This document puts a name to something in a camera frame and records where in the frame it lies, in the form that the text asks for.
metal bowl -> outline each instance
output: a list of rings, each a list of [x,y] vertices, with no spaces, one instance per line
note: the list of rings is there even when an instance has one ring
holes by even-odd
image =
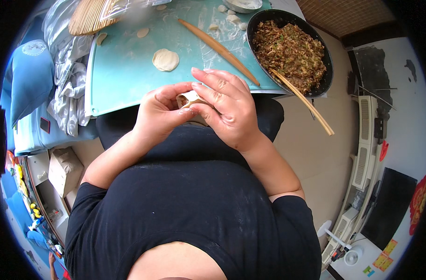
[[[263,6],[263,0],[241,0],[242,2],[254,2],[255,3],[255,7],[252,9],[249,8],[245,8],[242,6],[238,6],[239,1],[233,1],[233,0],[222,0],[222,2],[224,3],[225,6],[227,6],[227,8],[238,12],[238,13],[242,13],[242,14],[250,14],[256,10],[258,10],[259,8],[261,8]]]
[[[322,57],[322,61],[326,67],[326,72],[322,76],[322,79],[320,80],[319,87],[311,87],[311,90],[305,94],[305,98],[318,98],[324,95],[329,87],[331,86],[331,82],[333,81],[333,62],[331,60],[331,55],[328,51],[328,48],[325,45],[325,42],[323,41],[322,37],[317,33],[317,31],[312,28],[311,25],[309,25],[306,21],[299,18],[298,16],[291,14],[286,11],[282,10],[276,10],[276,9],[270,9],[270,10],[264,10],[261,12],[256,13],[252,18],[249,20],[249,23],[247,25],[247,40],[249,42],[250,49],[252,50],[252,54],[255,57],[258,64],[261,66],[261,68],[266,72],[266,74],[274,81],[278,86],[283,88],[285,91],[294,94],[287,86],[284,84],[279,83],[276,79],[272,77],[272,75],[269,73],[266,68],[264,68],[261,65],[261,62],[256,57],[255,51],[256,46],[253,43],[253,38],[255,37],[255,33],[258,30],[258,24],[262,21],[269,21],[273,20],[278,27],[283,27],[286,24],[290,23],[293,25],[297,25],[300,27],[300,29],[305,32],[306,34],[310,35],[313,39],[319,40],[324,48],[324,56]]]

smartphone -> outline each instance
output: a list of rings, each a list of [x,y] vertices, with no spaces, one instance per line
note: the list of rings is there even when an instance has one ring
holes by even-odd
[[[51,126],[51,122],[44,117],[40,117],[40,128],[49,134],[49,128]]]

mint green cutting board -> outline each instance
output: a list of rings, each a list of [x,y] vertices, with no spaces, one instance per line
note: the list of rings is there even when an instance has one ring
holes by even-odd
[[[246,32],[227,21],[227,13],[217,7],[221,0],[173,0],[163,11],[148,8],[137,11],[140,20],[123,20],[104,28],[108,34],[101,46],[92,51],[90,87],[86,92],[86,110],[93,116],[140,104],[144,94],[160,86],[181,81],[195,81],[190,74],[192,67],[214,68],[229,71],[245,79],[251,90],[280,91],[261,69],[253,57],[246,39]],[[270,9],[268,0],[260,10]],[[242,22],[248,22],[251,14],[237,14]],[[253,84],[232,64],[187,30],[177,19],[183,19],[215,38],[231,51],[249,70],[261,86]],[[219,30],[210,31],[215,23]],[[148,27],[149,34],[137,37],[137,31]],[[157,70],[152,64],[154,53],[162,48],[176,52],[180,64],[171,72]]]

chopsticks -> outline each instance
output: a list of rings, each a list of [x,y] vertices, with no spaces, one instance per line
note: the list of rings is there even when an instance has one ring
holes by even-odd
[[[213,39],[213,37],[209,36],[204,31],[200,30],[196,26],[192,25],[189,22],[186,22],[182,19],[178,19],[178,21],[183,24],[189,31],[193,32],[197,37],[199,37],[202,41],[204,41],[208,46],[210,46],[213,50],[218,52],[223,58],[225,58],[228,62],[230,62],[236,69],[238,69],[241,73],[243,73],[250,81],[254,82],[255,85],[260,86],[258,80],[252,75],[252,73],[247,69],[242,62],[239,61],[226,47],[221,45],[218,41]]]
[[[334,131],[331,129],[329,124],[326,122],[326,120],[322,117],[322,115],[317,111],[317,109],[309,103],[309,101],[305,98],[305,96],[299,92],[299,90],[294,87],[293,84],[291,84],[284,76],[280,75],[276,70],[270,69],[283,83],[285,83],[292,92],[295,93],[295,95],[300,98],[300,100],[308,107],[308,109],[316,115],[316,118],[319,120],[320,124],[323,126],[325,131],[328,133],[329,136],[334,135]]]

black pan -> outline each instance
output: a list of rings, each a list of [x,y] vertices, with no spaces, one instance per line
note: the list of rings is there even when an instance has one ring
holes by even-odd
[[[255,48],[256,46],[253,44],[253,38],[255,36],[255,32],[258,29],[258,24],[262,21],[269,21],[273,20],[278,27],[283,27],[286,24],[290,23],[292,25],[297,25],[300,27],[300,29],[305,32],[306,34],[310,35],[313,39],[319,40],[324,48],[324,57],[322,57],[322,61],[326,67],[326,72],[324,73],[322,79],[320,80],[319,87],[311,87],[311,90],[305,94],[306,98],[318,98],[324,95],[329,87],[331,86],[331,82],[333,81],[333,62],[331,61],[331,55],[328,51],[328,48],[325,45],[325,42],[320,37],[320,35],[317,33],[317,31],[312,28],[311,25],[309,25],[306,21],[299,18],[298,16],[291,14],[286,11],[282,10],[276,10],[276,9],[270,9],[270,10],[264,10],[261,12],[256,13],[252,16],[252,18],[249,20],[249,23],[247,25],[247,40],[249,42],[250,49],[252,50],[252,54],[255,57],[258,64],[261,66],[261,68],[266,72],[266,74],[279,85],[282,87],[285,91],[294,94],[288,87],[286,87],[284,84],[281,84],[277,82],[271,74],[264,68],[258,58],[255,54]]]

